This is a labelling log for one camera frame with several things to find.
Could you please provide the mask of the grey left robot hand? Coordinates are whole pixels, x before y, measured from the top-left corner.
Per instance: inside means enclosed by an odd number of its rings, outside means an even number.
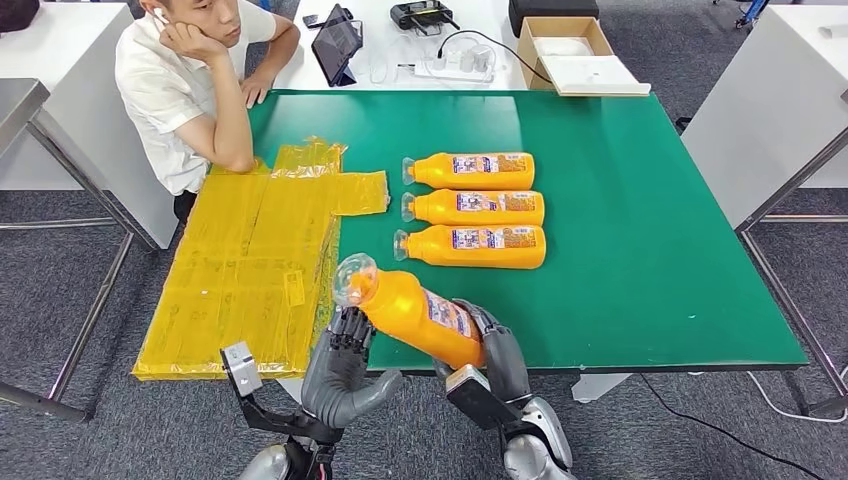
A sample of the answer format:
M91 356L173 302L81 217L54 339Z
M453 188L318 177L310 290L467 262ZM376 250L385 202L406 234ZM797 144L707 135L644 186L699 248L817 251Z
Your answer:
M357 307L341 307L313 349L301 388L301 405L334 429L384 405L402 386L397 369L367 383L370 346L376 328Z

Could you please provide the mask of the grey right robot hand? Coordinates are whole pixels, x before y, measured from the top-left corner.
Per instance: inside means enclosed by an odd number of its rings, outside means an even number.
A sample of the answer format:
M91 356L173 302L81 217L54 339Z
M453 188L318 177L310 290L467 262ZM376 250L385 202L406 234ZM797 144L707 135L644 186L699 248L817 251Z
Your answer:
M481 334L491 391L506 404L522 409L532 392L524 356L513 332L485 308L459 298L453 302L470 314Z

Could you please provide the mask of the person's left hand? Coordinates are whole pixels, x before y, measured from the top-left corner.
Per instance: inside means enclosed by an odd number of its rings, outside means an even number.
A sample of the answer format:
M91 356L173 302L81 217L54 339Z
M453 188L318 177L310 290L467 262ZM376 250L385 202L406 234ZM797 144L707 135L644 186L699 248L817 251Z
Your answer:
M242 94L248 109L264 102L268 91L273 86L274 79L274 76L256 71L241 82Z

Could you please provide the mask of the person's right hand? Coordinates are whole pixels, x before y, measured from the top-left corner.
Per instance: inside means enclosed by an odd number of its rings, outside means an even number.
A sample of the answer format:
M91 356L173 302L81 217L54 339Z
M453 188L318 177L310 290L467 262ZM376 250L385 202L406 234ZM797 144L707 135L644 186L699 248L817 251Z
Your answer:
M166 24L160 33L160 43L183 57L207 65L229 60L227 48L205 35L199 27L184 22Z

